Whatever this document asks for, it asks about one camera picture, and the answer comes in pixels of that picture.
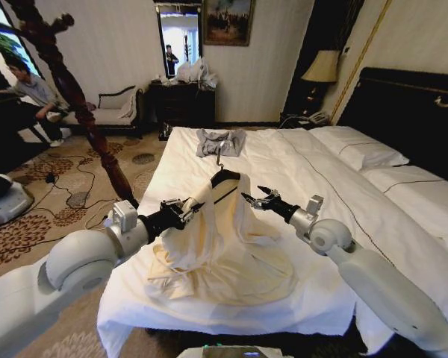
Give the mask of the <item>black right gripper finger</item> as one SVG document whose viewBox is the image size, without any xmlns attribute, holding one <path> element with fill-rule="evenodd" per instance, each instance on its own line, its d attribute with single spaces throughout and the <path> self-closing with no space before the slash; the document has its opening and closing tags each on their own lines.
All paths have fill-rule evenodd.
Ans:
<svg viewBox="0 0 448 358">
<path fill-rule="evenodd" d="M 265 198 L 253 198 L 251 195 L 244 192 L 242 192 L 241 195 L 244 200 L 248 202 L 253 209 L 256 210 L 268 210 L 270 208 L 270 202 L 273 199 L 271 195 L 268 195 Z"/>
<path fill-rule="evenodd" d="M 258 188 L 265 194 L 263 200 L 280 200 L 281 196 L 276 189 L 271 189 L 266 186 L 259 186 Z"/>
</svg>

